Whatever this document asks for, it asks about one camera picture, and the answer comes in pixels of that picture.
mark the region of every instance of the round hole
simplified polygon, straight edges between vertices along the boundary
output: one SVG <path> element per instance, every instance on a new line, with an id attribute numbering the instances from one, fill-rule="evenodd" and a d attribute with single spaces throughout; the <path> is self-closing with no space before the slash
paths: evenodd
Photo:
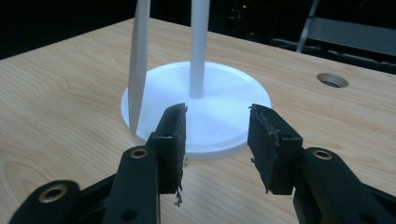
<path id="1" fill-rule="evenodd" d="M 137 148 L 131 152 L 131 157 L 140 159 L 148 155 L 148 151 L 145 148 Z"/>
<path id="2" fill-rule="evenodd" d="M 52 203 L 61 199 L 67 192 L 67 186 L 63 184 L 54 185 L 44 190 L 38 200 L 41 203 Z"/>
<path id="3" fill-rule="evenodd" d="M 361 220 L 363 220 L 365 223 L 372 223 L 375 224 L 377 223 L 375 217 L 373 217 L 370 214 L 367 213 L 359 213 L 359 217 L 361 218 Z"/>
<path id="4" fill-rule="evenodd" d="M 131 221 L 137 217 L 137 212 L 133 209 L 127 210 L 122 213 L 122 220 L 124 221 Z"/>
<path id="5" fill-rule="evenodd" d="M 346 79 L 332 73 L 320 73 L 317 75 L 317 79 L 326 86 L 335 88 L 344 88 L 348 85 Z"/>
<path id="6" fill-rule="evenodd" d="M 328 160 L 332 159 L 332 154 L 330 154 L 329 152 L 324 151 L 324 150 L 317 149 L 317 150 L 314 150 L 313 153 L 314 153 L 314 156 L 318 157 L 321 160 L 328 161 Z"/>

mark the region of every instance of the white pole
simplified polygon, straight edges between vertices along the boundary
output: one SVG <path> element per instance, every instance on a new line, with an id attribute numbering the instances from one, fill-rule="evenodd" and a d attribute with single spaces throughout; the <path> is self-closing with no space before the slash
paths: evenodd
<path id="1" fill-rule="evenodd" d="M 128 80 L 129 128 L 133 137 L 136 136 L 148 67 L 149 7 L 150 0 L 138 0 L 134 14 Z"/>
<path id="2" fill-rule="evenodd" d="M 199 99 L 204 94 L 209 7 L 210 0 L 192 0 L 191 3 L 190 97 L 193 99 Z"/>

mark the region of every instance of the dark background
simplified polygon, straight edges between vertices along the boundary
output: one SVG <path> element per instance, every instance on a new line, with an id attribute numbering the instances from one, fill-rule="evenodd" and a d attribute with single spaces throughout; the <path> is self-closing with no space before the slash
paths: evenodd
<path id="1" fill-rule="evenodd" d="M 136 0 L 1 0 L 0 59 L 131 19 L 135 4 Z M 209 30 L 295 50 L 311 5 L 312 0 L 211 0 Z M 151 0 L 150 15 L 190 25 L 191 0 Z M 321 0 L 317 16 L 396 29 L 396 0 Z M 306 45 L 306 54 L 396 74 L 396 60 L 388 55 L 312 40 Z"/>

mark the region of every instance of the white cylindrical post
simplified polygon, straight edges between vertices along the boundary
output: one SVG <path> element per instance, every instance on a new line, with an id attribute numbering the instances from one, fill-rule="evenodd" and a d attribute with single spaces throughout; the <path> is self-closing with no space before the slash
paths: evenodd
<path id="1" fill-rule="evenodd" d="M 191 2 L 191 65 L 190 97 L 199 99 L 204 94 L 207 26 L 210 0 Z"/>

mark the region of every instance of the wood grain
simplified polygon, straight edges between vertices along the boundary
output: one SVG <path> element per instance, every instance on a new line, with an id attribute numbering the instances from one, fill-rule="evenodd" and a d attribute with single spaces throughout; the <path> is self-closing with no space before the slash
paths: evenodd
<path id="1" fill-rule="evenodd" d="M 84 189 L 116 172 L 135 142 L 120 116 L 133 21 L 0 61 L 0 223 L 55 179 Z M 190 28 L 150 21 L 148 69 L 190 60 Z M 305 147 L 339 154 L 396 195 L 396 76 L 209 34 L 207 59 L 255 77 Z M 319 73 L 345 78 L 331 88 Z M 250 151 L 188 161 L 183 204 L 164 195 L 163 223 L 297 223 L 291 196 L 265 194 Z"/>

